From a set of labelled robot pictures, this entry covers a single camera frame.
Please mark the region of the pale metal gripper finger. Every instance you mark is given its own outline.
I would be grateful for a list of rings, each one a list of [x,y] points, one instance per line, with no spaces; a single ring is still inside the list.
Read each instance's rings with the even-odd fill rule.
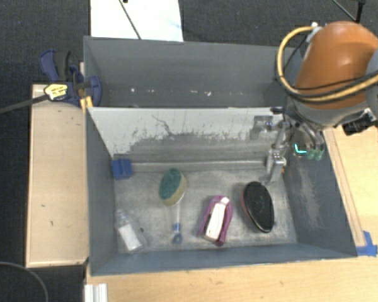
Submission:
[[[251,140],[264,140],[272,135],[273,130],[273,116],[255,116],[253,127],[249,131],[249,138]]]
[[[261,177],[262,184],[277,182],[287,161],[283,153],[279,151],[269,151],[265,162],[265,173]]]

